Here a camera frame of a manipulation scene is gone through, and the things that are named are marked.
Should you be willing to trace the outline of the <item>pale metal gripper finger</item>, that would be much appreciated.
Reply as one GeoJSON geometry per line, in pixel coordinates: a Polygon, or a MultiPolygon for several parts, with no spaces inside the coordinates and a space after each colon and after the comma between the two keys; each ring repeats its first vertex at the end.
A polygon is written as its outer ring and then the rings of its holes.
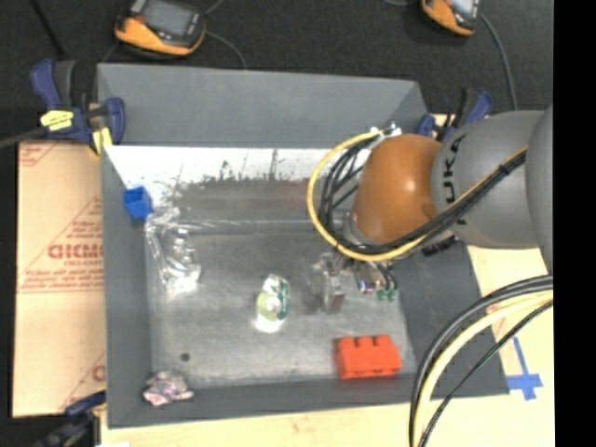
{"type": "Polygon", "coordinates": [[[310,286],[311,291],[318,297],[327,297],[335,289],[335,272],[333,271],[333,256],[325,252],[312,265],[310,286]]]}
{"type": "Polygon", "coordinates": [[[323,287],[323,310],[326,314],[337,314],[341,311],[345,299],[342,276],[328,273],[323,287]]]}

